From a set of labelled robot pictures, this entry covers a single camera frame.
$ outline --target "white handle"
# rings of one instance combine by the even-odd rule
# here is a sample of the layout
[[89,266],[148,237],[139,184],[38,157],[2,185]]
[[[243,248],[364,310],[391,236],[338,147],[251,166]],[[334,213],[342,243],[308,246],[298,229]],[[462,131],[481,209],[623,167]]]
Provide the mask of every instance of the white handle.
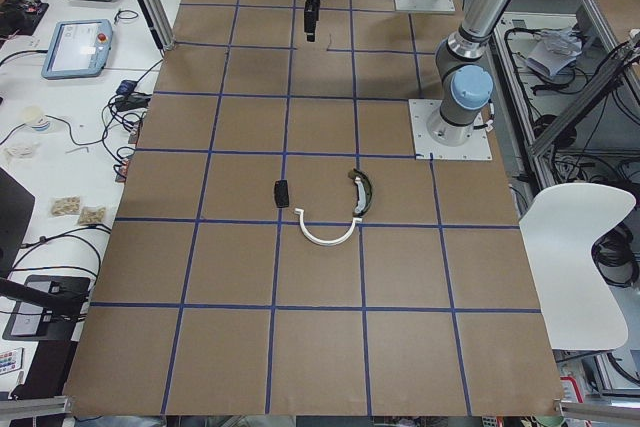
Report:
[[351,237],[351,234],[353,234],[353,231],[356,230],[356,225],[362,222],[362,219],[360,217],[354,217],[351,220],[351,227],[349,227],[349,230],[347,230],[347,232],[342,237],[339,237],[335,240],[322,240],[317,238],[311,232],[309,232],[309,229],[307,229],[307,226],[304,225],[304,209],[294,209],[293,211],[295,212],[296,215],[300,216],[300,219],[299,219],[300,229],[302,230],[302,233],[304,234],[304,236],[314,244],[321,245],[323,247],[333,247],[334,245],[342,244],[349,237]]

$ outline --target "white desk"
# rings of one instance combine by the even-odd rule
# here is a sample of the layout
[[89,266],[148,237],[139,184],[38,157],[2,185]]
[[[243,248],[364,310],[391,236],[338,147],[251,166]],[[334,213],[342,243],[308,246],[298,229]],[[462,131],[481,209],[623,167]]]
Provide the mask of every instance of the white desk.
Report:
[[[118,9],[131,9],[141,14],[136,0],[114,0],[113,2],[81,2],[77,0],[44,0],[50,4],[49,11],[38,26],[34,36],[18,37],[8,41],[0,49],[0,58],[26,49],[43,48],[49,45],[53,29],[61,20],[106,18],[113,23]],[[180,0],[162,0],[169,21],[173,24]],[[73,128],[78,142],[89,142],[100,138],[103,132],[101,111],[107,100],[124,79],[137,79],[141,71],[147,70],[160,59],[151,34],[142,15],[133,23],[120,22],[114,26],[114,42],[105,70],[100,76],[88,79],[45,80],[41,77],[44,56],[27,56],[12,60],[0,67],[0,139],[15,126],[22,123],[20,113],[28,105],[40,106],[46,114],[67,120]],[[154,68],[140,83],[138,90],[152,92],[160,66]],[[127,145],[128,133],[119,126],[112,129],[107,145],[112,151]],[[15,142],[37,142],[36,155],[30,159],[7,161],[4,147]],[[106,206],[107,224],[113,222],[122,184],[114,182],[113,159],[100,145],[79,149],[69,139],[67,127],[54,123],[49,132],[39,134],[24,127],[0,147],[0,166],[36,197],[36,204],[26,242],[36,241],[40,236],[51,236],[77,227],[76,216],[53,218],[49,215],[50,200],[55,197],[78,195],[83,205]],[[103,254],[108,236],[102,232],[86,231],[80,234]],[[60,239],[41,247],[30,254],[21,267],[80,266],[97,270],[95,254],[87,246],[74,239]],[[10,279],[23,282],[32,274],[72,275],[77,271],[60,269],[55,271],[16,272]],[[11,311],[13,302],[0,297],[0,310]],[[0,328],[4,330],[9,316],[0,314]],[[73,340],[78,340],[82,324],[78,324]],[[16,342],[0,339],[0,352],[24,347],[23,370],[28,372],[37,342]],[[0,391],[11,391],[16,386],[18,372],[0,376]]]

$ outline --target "white chair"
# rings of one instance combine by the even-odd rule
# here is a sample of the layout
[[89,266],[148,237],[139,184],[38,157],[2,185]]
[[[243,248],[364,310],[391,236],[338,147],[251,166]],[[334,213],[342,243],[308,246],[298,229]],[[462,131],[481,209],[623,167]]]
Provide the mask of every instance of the white chair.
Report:
[[520,220],[551,347],[613,350],[627,341],[624,316],[591,258],[591,247],[620,223],[635,198],[599,184],[540,192]]

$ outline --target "white mounting plate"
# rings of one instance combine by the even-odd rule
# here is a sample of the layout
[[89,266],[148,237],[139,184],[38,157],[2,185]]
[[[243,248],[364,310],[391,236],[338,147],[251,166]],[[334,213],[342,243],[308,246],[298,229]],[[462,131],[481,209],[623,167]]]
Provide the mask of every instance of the white mounting plate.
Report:
[[450,14],[456,12],[453,0],[395,0],[398,12],[431,12]]
[[[427,120],[434,110],[440,108],[441,100],[410,100],[411,130],[413,147],[418,160],[492,160],[489,139],[485,129],[474,130],[467,142],[459,147],[449,147],[436,141],[427,131]],[[482,125],[482,115],[478,114],[475,125]]]

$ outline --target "white curved object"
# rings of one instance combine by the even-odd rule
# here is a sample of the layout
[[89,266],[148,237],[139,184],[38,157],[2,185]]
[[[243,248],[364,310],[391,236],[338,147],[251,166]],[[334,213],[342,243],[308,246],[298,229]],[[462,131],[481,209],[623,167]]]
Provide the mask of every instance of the white curved object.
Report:
[[354,230],[356,230],[356,225],[362,222],[362,219],[360,217],[354,217],[351,220],[351,226],[349,227],[349,230],[347,230],[347,232],[342,237],[339,237],[335,240],[322,240],[317,238],[311,232],[309,232],[309,229],[307,229],[307,226],[304,225],[304,209],[294,209],[293,211],[295,212],[296,215],[300,217],[299,218],[300,229],[302,230],[302,233],[304,234],[304,236],[314,244],[321,245],[323,247],[333,247],[334,245],[342,244],[349,237],[351,237]]
[[627,323],[591,247],[634,206],[620,189],[563,184],[540,192],[520,220],[553,349],[613,350],[627,341]]

